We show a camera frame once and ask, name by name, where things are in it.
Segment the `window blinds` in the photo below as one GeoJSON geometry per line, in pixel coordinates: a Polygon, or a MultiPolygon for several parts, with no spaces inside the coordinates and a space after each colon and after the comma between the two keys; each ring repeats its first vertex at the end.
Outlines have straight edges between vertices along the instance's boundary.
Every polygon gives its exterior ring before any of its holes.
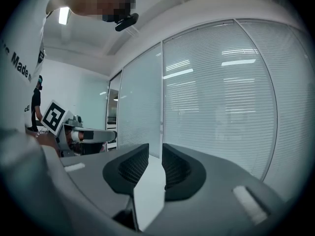
{"type": "Polygon", "coordinates": [[[257,178],[276,135],[276,106],[257,48],[233,20],[168,39],[164,55],[165,143],[228,159],[257,178]]]}
{"type": "Polygon", "coordinates": [[[147,51],[123,70],[118,102],[118,148],[150,145],[159,157],[161,47],[147,51]]]}
{"type": "Polygon", "coordinates": [[[314,72],[290,27],[261,20],[239,22],[264,54],[275,87],[278,135],[264,182],[288,200],[298,194],[312,166],[314,72]]]}

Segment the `person in black shirt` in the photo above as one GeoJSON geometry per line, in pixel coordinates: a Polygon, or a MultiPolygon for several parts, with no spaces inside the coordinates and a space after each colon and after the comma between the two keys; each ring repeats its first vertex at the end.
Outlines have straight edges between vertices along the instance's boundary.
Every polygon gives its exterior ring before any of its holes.
{"type": "Polygon", "coordinates": [[[31,99],[31,129],[29,128],[29,130],[34,132],[38,132],[35,114],[39,121],[41,121],[41,119],[43,118],[43,115],[40,112],[40,90],[42,90],[41,86],[42,82],[43,77],[40,75],[38,78],[37,85],[34,89],[33,97],[31,99]]]}

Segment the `person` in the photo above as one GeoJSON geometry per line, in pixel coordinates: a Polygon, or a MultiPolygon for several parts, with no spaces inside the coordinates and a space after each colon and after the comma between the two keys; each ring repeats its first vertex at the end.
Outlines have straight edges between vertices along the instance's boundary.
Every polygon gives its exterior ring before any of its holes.
{"type": "Polygon", "coordinates": [[[39,144],[51,146],[58,152],[52,134],[38,134],[25,125],[31,120],[31,111],[25,109],[29,109],[45,57],[42,40],[46,18],[61,7],[69,7],[73,13],[82,16],[124,16],[130,13],[132,1],[22,0],[0,35],[0,129],[27,133],[39,144]]]}
{"type": "Polygon", "coordinates": [[[30,131],[38,132],[38,128],[36,125],[36,118],[39,121],[42,120],[43,115],[40,112],[40,91],[42,90],[42,82],[43,82],[43,77],[40,75],[38,78],[37,85],[34,89],[34,94],[33,97],[31,98],[31,127],[28,128],[30,131]]]}

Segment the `white shirt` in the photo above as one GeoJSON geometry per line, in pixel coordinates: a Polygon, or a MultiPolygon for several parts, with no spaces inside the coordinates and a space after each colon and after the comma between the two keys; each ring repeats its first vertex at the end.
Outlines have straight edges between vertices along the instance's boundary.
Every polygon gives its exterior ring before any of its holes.
{"type": "Polygon", "coordinates": [[[31,102],[44,58],[41,44],[48,2],[22,0],[1,33],[1,129],[25,132],[25,126],[32,125],[31,102]]]}

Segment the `white horizontal blinds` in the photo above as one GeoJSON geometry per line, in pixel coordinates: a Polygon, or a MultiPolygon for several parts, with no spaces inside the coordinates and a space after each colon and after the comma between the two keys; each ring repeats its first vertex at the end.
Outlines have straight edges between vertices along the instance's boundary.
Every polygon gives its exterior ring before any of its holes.
{"type": "Polygon", "coordinates": [[[161,47],[147,51],[124,68],[118,110],[118,148],[149,143],[159,157],[161,47]]]}
{"type": "Polygon", "coordinates": [[[305,51],[304,57],[306,59],[309,59],[309,61],[311,62],[313,66],[313,69],[315,70],[315,46],[314,46],[312,37],[294,27],[290,27],[290,29],[294,32],[296,37],[300,40],[305,51]]]}
{"type": "Polygon", "coordinates": [[[166,40],[164,142],[228,159],[261,178],[275,136],[268,76],[233,20],[166,40]]]}
{"type": "Polygon", "coordinates": [[[312,162],[314,72],[288,26],[260,20],[239,22],[264,54],[275,87],[278,135],[264,182],[288,200],[298,194],[312,162]]]}

